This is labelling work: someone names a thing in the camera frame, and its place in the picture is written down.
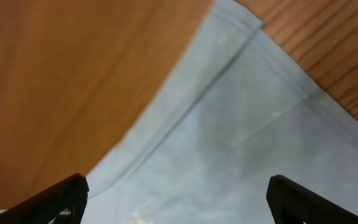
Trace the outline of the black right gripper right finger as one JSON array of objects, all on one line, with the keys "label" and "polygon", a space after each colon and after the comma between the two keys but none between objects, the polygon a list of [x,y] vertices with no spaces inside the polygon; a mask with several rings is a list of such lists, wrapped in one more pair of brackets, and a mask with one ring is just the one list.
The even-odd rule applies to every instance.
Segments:
[{"label": "black right gripper right finger", "polygon": [[358,224],[358,216],[283,175],[272,176],[266,199],[275,224]]}]

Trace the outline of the light blue t-shirt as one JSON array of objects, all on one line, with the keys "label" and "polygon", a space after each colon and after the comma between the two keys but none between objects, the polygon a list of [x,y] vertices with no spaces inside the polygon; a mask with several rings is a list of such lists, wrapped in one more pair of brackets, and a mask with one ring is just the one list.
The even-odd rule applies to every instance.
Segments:
[{"label": "light blue t-shirt", "polygon": [[272,223],[281,174],[358,215],[358,122],[234,1],[216,1],[124,138],[83,223]]}]

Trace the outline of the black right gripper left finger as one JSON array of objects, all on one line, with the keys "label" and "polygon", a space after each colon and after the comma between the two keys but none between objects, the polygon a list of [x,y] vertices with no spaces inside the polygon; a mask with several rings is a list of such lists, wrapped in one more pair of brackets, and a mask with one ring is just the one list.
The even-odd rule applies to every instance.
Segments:
[{"label": "black right gripper left finger", "polygon": [[0,213],[0,224],[80,224],[88,201],[86,177],[73,174]]}]

